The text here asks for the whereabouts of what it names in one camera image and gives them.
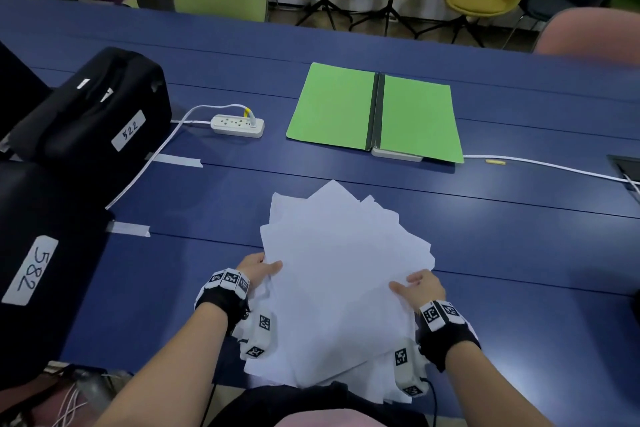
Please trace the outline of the black left wristband with markers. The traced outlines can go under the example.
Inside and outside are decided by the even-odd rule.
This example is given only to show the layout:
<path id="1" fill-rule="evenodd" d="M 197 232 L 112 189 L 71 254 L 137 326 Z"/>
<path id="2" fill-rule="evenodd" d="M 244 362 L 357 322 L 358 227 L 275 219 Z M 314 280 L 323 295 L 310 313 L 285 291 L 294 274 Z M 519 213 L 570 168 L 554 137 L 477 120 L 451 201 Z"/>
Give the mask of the black left wristband with markers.
<path id="1" fill-rule="evenodd" d="M 247 319 L 250 308 L 247 300 L 251 281 L 237 269 L 216 271 L 200 289 L 194 304 L 211 303 L 227 314 L 226 336 L 230 336 L 237 324 Z"/>

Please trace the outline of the black wristband with markers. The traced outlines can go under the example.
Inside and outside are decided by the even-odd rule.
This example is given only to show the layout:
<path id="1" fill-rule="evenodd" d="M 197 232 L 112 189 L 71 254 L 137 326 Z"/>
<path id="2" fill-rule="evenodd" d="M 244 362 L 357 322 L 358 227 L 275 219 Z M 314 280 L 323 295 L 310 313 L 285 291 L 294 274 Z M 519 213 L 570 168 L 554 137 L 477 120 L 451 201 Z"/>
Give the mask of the black wristband with markers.
<path id="1" fill-rule="evenodd" d="M 250 308 L 247 300 L 251 281 L 237 269 L 216 271 L 200 289 L 194 304 L 211 303 L 227 314 L 226 336 L 230 336 L 237 324 L 247 319 Z"/>
<path id="2" fill-rule="evenodd" d="M 418 316 L 418 346 L 420 353 L 441 373 L 449 350 L 461 342 L 481 344 L 471 324 L 456 307 L 447 301 L 433 300 L 422 305 Z"/>

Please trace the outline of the person's right forearm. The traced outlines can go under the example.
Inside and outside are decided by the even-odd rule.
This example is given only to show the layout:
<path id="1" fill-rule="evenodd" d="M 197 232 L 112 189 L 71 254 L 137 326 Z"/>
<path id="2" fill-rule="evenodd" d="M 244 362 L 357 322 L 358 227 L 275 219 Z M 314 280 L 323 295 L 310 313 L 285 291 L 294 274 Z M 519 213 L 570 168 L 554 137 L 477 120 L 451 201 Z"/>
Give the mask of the person's right forearm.
<path id="1" fill-rule="evenodd" d="M 521 413 L 518 392 L 473 342 L 447 352 L 445 370 L 468 427 L 508 427 Z"/>

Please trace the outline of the person's left forearm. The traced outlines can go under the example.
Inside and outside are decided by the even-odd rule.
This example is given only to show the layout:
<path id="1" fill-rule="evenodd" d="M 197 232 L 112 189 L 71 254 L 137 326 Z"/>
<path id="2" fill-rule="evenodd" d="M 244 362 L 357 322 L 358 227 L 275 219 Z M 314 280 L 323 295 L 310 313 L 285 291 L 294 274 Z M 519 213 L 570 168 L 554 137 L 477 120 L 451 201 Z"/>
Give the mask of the person's left forearm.
<path id="1" fill-rule="evenodd" d="M 94 427 L 199 427 L 227 329 L 222 309 L 200 305 Z"/>

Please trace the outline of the pink chair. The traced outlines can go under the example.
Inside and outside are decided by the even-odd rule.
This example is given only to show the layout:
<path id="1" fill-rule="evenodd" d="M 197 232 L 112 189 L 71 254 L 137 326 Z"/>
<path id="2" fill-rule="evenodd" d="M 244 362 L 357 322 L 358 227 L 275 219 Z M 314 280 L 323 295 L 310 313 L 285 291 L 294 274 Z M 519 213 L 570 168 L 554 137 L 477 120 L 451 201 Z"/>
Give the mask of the pink chair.
<path id="1" fill-rule="evenodd" d="M 640 12 L 577 7 L 553 16 L 533 53 L 640 67 Z"/>

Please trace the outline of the black case with large label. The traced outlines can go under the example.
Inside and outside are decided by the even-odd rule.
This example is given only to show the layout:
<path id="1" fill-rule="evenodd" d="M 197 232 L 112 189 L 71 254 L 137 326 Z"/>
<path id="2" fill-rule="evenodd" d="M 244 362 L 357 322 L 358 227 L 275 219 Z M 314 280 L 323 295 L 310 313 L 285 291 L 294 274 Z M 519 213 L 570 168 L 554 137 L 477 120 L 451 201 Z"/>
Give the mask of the black case with large label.
<path id="1" fill-rule="evenodd" d="M 0 391 L 58 359 L 113 218 L 37 164 L 0 162 Z"/>

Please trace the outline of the person's right hand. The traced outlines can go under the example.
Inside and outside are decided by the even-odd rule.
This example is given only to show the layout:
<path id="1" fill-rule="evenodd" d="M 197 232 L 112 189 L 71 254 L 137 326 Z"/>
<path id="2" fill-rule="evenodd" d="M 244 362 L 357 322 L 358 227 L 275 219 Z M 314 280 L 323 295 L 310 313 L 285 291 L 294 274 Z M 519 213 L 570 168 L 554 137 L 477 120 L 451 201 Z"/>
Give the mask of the person's right hand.
<path id="1" fill-rule="evenodd" d="M 440 280 L 428 269 L 422 269 L 408 275 L 405 284 L 415 284 L 413 300 L 404 300 L 415 313 L 429 302 L 446 301 L 446 292 Z"/>

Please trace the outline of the stack of white paper sheets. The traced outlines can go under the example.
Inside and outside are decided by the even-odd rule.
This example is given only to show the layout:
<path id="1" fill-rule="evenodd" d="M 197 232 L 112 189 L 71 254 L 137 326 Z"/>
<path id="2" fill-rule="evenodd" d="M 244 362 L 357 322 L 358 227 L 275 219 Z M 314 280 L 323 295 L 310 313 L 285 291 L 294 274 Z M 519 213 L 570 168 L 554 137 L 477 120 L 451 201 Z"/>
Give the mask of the stack of white paper sheets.
<path id="1" fill-rule="evenodd" d="M 373 196 L 359 200 L 335 180 L 306 198 L 273 193 L 260 237 L 266 261 L 283 268 L 250 298 L 250 308 L 271 320 L 259 358 L 241 346 L 252 386 L 340 382 L 373 403 L 410 404 L 394 377 L 394 354 L 414 342 L 417 327 L 388 284 L 432 270 L 431 244 Z"/>

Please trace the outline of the person's left hand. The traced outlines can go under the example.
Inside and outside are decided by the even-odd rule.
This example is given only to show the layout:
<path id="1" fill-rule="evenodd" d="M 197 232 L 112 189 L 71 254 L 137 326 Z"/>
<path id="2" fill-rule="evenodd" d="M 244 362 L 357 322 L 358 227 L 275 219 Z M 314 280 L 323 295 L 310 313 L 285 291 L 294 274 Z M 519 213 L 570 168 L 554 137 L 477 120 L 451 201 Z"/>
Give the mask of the person's left hand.
<path id="1" fill-rule="evenodd" d="M 264 252 L 247 255 L 236 267 L 250 281 L 248 292 L 254 291 L 267 277 L 272 277 L 263 277 L 260 274 L 260 262 L 266 262 Z"/>

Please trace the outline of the black case with small label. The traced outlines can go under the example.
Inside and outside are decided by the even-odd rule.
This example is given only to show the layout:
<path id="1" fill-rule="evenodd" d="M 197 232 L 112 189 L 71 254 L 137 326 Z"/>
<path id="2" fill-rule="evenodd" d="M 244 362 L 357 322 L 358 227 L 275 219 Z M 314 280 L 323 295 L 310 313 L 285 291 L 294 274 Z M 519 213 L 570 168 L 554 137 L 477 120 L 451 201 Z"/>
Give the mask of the black case with small label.
<path id="1" fill-rule="evenodd" d="M 107 206 L 166 139 L 171 119 L 162 67 L 107 47 L 20 121 L 8 145 Z"/>

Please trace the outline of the plain black case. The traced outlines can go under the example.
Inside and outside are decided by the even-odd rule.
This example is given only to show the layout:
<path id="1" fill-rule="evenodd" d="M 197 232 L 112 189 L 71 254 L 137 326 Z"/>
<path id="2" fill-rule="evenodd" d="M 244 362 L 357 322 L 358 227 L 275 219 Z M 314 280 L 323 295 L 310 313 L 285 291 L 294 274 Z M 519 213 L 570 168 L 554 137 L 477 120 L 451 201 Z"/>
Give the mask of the plain black case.
<path id="1" fill-rule="evenodd" d="M 0 142 L 52 88 L 0 41 Z"/>

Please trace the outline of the black right wristband with markers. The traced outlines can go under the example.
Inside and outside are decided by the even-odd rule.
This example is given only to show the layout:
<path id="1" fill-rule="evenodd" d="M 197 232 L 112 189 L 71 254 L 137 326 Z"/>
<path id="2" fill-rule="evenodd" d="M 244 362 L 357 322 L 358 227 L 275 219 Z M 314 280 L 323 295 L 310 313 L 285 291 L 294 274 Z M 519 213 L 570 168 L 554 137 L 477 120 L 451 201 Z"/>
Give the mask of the black right wristband with markers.
<path id="1" fill-rule="evenodd" d="M 456 307 L 447 301 L 433 300 L 422 305 L 418 316 L 418 346 L 420 353 L 441 373 L 449 350 L 461 342 L 481 344 L 471 324 Z"/>

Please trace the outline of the white tape strip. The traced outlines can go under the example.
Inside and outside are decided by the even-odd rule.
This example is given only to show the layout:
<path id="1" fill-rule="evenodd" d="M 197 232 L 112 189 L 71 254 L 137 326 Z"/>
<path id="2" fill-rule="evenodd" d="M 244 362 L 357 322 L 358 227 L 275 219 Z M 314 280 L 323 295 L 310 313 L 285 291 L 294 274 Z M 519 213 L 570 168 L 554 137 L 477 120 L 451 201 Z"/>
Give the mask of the white tape strip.
<path id="1" fill-rule="evenodd" d="M 203 164 L 199 158 L 169 155 L 165 153 L 158 153 L 153 158 L 152 158 L 152 154 L 149 154 L 147 156 L 147 160 L 153 160 L 154 162 L 159 162 L 163 164 L 203 168 Z"/>
<path id="2" fill-rule="evenodd" d="M 111 221 L 106 227 L 110 234 L 122 234 L 136 237 L 150 237 L 150 227 L 135 223 L 125 223 L 121 221 Z"/>

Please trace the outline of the person's black and pink clothing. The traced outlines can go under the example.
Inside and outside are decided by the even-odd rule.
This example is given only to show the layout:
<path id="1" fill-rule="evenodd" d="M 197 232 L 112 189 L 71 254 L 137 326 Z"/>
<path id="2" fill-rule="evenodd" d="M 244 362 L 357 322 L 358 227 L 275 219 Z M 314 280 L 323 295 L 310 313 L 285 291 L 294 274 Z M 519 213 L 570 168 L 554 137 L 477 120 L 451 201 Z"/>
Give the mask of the person's black and pink clothing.
<path id="1" fill-rule="evenodd" d="M 340 382 L 304 389 L 288 385 L 245 390 L 207 427 L 431 427 L 426 416 L 377 404 Z"/>

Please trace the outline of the black table socket box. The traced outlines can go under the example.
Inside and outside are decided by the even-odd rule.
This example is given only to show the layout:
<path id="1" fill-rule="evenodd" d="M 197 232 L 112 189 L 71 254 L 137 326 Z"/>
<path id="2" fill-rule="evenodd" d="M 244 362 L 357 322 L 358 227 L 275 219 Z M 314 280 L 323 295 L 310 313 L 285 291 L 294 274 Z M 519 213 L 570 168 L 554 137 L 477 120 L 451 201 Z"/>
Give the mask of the black table socket box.
<path id="1" fill-rule="evenodd" d="M 623 180 L 624 187 L 640 204 L 640 157 L 607 155 L 607 159 Z"/>

